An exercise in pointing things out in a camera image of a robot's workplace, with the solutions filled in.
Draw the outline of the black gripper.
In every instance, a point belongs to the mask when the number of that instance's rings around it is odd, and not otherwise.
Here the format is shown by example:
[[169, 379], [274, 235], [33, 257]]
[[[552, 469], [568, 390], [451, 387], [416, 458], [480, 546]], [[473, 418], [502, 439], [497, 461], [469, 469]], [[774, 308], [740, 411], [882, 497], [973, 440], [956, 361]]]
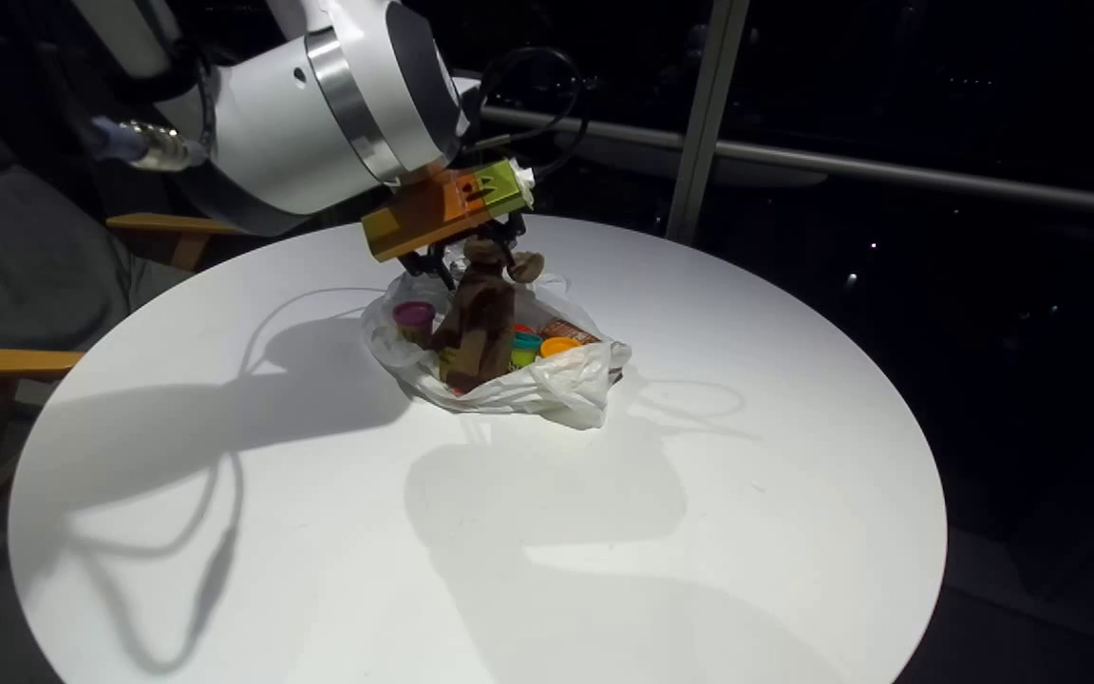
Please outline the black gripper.
[[473, 247], [490, 247], [497, 266], [513, 269], [521, 235], [526, 235], [526, 217], [507, 212], [460, 235], [437, 238], [430, 247], [416, 247], [400, 257], [400, 266], [416, 279], [437, 279], [440, 284], [455, 284], [462, 279]]

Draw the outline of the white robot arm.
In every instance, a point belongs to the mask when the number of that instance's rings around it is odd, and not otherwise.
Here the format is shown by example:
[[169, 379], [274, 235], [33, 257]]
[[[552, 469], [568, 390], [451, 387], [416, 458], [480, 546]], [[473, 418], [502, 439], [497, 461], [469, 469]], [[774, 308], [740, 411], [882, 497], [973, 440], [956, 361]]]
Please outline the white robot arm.
[[513, 247], [535, 171], [455, 168], [473, 113], [430, 23], [403, 0], [265, 0], [281, 41], [210, 65], [169, 0], [71, 0], [147, 118], [84, 118], [98, 160], [216, 171], [248, 209], [313, 217], [383, 192], [360, 217], [375, 264], [437, 269], [469, 235]]

